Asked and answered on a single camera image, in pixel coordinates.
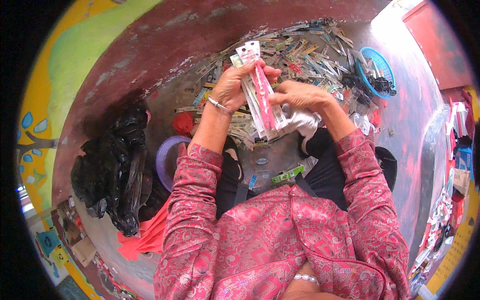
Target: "sleeve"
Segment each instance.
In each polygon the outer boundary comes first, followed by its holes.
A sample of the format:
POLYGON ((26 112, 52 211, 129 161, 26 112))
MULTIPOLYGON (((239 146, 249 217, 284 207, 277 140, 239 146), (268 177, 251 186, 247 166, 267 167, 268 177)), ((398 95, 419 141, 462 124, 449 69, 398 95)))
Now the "sleeve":
POLYGON ((357 259, 382 270, 386 292, 394 299, 409 295, 408 245, 400 234, 392 193, 380 169, 373 143, 355 130, 337 143, 345 173, 348 225, 357 259))
POLYGON ((216 183, 223 157, 194 144, 179 148, 163 252, 154 275, 156 299, 210 298, 218 240, 216 183))

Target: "concrete floor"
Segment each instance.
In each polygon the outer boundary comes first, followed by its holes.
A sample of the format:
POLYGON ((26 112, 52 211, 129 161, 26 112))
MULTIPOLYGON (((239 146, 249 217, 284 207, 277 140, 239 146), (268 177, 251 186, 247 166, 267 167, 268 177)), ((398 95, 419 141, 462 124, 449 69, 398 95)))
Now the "concrete floor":
MULTIPOLYGON (((417 224, 419 213, 422 216, 428 215, 428 211, 421 208, 430 208, 432 200, 428 196, 422 196, 420 191, 422 182, 434 182, 435 178, 441 177, 441 171, 434 173, 433 167, 426 170, 426 176, 421 175, 424 135, 444 103, 427 61, 394 10, 381 12, 371 23, 347 23, 343 29, 354 41, 355 49, 372 47, 383 54, 395 75, 398 94, 387 100, 387 107, 382 105, 380 99, 374 100, 380 107, 382 116, 380 127, 383 129, 375 135, 374 141, 375 145, 389 149, 398 160, 398 175, 393 191, 394 203, 401 232, 411 251, 416 252, 418 245, 413 244, 413 241, 425 228, 425 224, 417 224), (388 129, 393 130, 395 135, 391 136, 388 129)), ((338 60, 342 64, 345 63, 344 58, 338 60)), ((191 104, 192 95, 182 90, 189 87, 188 76, 194 75, 186 73, 167 83, 158 90, 158 96, 149 101, 152 119, 147 127, 147 147, 150 153, 156 153, 161 143, 175 134, 170 126, 174 118, 173 109, 191 104)), ((285 146, 275 149, 275 157, 280 160, 283 157, 290 157, 291 160, 285 162, 285 166, 272 164, 277 167, 275 171, 288 168, 287 165, 297 159, 292 154, 296 153, 292 152, 292 148, 296 149, 294 135, 279 143, 284 143, 285 146)), ((432 146, 430 151, 444 154, 443 147, 444 145, 439 143, 432 146)), ((438 159, 438 156, 434 157, 437 157, 437 163, 441 164, 442 160, 438 159)), ((245 178, 250 178, 247 171, 245 178)), ((435 192, 431 194, 431 198, 434 198, 435 192)), ((97 247, 98 253, 109 267, 114 267, 118 271, 118 274, 115 274, 116 280, 129 286, 140 297, 153 299, 153 273, 160 255, 154 253, 151 259, 139 255, 138 261, 127 261, 117 251, 120 247, 117 242, 117 230, 108 215, 102 219, 91 218, 86 213, 84 205, 75 197, 74 200, 85 231, 97 247)))

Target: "woman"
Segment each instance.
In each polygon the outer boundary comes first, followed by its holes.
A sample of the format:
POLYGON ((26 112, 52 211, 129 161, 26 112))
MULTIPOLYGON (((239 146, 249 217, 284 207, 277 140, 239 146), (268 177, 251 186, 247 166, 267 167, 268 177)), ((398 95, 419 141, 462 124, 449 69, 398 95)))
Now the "woman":
MULTIPOLYGON (((262 67, 270 82, 280 74, 264 62, 262 67)), ((245 103, 240 80, 253 68, 228 69, 212 99, 237 110, 245 103)), ((310 155, 320 150, 317 157, 334 149, 337 159, 324 171, 335 173, 338 166, 343 174, 329 177, 334 182, 307 176, 308 185, 267 191, 217 221, 216 189, 231 116, 207 102, 192 142, 180 147, 154 276, 156 298, 405 299, 408 247, 373 143, 316 86, 284 82, 270 102, 318 112, 329 134, 319 130, 302 149, 310 155)), ((320 175, 315 168, 311 173, 320 175)))

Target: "woman's right hand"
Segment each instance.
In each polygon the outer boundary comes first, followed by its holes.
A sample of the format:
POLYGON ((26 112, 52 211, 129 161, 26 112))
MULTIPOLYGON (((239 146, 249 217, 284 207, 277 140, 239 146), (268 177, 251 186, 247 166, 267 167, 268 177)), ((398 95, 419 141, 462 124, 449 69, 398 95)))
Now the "woman's right hand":
POLYGON ((269 95, 270 104, 289 103, 296 108, 308 108, 321 112, 325 104, 335 101, 327 91, 311 84, 287 80, 282 82, 273 95, 269 95))

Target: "black pants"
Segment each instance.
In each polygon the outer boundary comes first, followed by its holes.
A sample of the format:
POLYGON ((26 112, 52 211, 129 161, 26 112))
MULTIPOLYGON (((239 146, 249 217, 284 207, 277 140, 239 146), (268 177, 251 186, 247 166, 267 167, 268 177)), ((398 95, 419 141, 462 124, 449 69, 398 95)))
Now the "black pants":
MULTIPOLYGON (((319 128, 315 135, 307 142, 306 150, 309 155, 318 159, 317 164, 305 177, 310 189, 317 197, 330 199, 342 210, 347 210, 347 202, 343 194, 345 175, 340 162, 336 157, 333 138, 326 128, 319 128)), ((216 217, 235 205, 237 187, 240 183, 238 163, 230 154, 223 152, 222 175, 216 188, 216 217)), ((248 191, 247 199, 255 197, 258 192, 248 191)))

